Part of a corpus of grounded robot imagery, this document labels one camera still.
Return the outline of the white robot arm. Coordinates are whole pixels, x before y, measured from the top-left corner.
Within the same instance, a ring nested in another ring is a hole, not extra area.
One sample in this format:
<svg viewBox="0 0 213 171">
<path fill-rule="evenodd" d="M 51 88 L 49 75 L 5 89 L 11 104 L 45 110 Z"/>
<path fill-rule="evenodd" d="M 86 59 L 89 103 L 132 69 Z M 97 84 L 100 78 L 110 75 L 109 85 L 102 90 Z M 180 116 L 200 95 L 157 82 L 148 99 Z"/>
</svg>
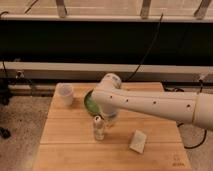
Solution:
<svg viewBox="0 0 213 171">
<path fill-rule="evenodd" d="M 92 98 L 106 118 L 122 108 L 213 131 L 213 94 L 129 91 L 121 84 L 119 76 L 108 73 L 93 89 Z"/>
</svg>

